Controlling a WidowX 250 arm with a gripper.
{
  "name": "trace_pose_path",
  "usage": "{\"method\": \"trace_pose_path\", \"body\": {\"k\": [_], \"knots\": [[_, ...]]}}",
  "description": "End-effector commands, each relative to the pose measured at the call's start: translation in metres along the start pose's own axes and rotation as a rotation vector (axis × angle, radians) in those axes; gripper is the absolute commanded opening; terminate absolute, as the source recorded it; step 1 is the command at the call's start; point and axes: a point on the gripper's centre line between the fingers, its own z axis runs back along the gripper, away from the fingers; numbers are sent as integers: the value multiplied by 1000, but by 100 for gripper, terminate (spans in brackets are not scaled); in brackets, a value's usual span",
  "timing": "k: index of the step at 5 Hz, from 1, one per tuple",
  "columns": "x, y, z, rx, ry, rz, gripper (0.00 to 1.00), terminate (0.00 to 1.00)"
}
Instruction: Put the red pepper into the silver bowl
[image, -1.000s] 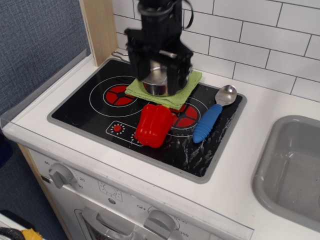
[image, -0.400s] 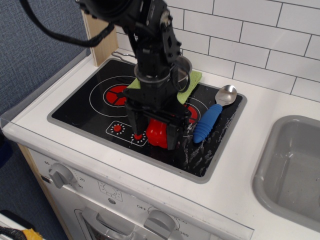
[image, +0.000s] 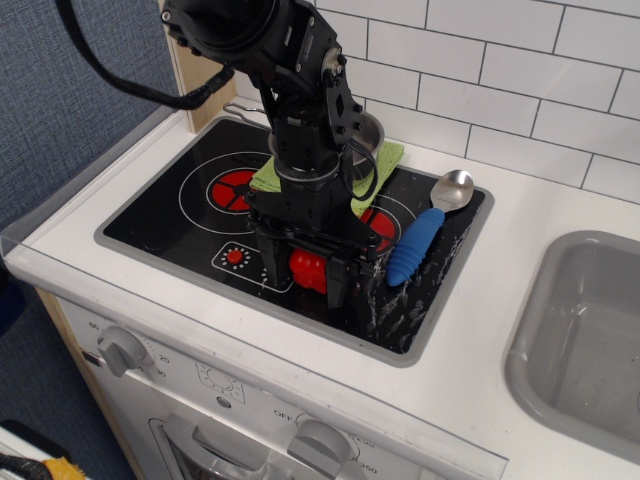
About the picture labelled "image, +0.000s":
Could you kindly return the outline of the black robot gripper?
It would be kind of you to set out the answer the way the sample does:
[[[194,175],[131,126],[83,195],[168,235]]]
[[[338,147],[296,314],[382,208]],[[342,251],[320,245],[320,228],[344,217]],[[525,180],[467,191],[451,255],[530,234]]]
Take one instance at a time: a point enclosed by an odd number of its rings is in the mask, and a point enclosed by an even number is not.
[[[352,194],[338,176],[324,182],[281,181],[281,191],[250,189],[245,201],[255,224],[267,278],[276,286],[290,280],[293,249],[323,257],[329,309],[340,308],[358,276],[356,262],[378,260],[381,237],[357,217]]]

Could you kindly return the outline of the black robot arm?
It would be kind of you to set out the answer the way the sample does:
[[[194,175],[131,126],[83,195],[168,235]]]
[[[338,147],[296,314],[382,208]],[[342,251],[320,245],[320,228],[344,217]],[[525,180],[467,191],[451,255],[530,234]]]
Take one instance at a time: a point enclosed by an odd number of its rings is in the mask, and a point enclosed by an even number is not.
[[[340,307],[380,237],[353,212],[354,157],[364,124],[336,32],[305,1],[168,1],[162,20],[193,53],[246,74],[271,127],[276,192],[246,195],[268,278],[294,277],[292,254],[324,260],[325,295]]]

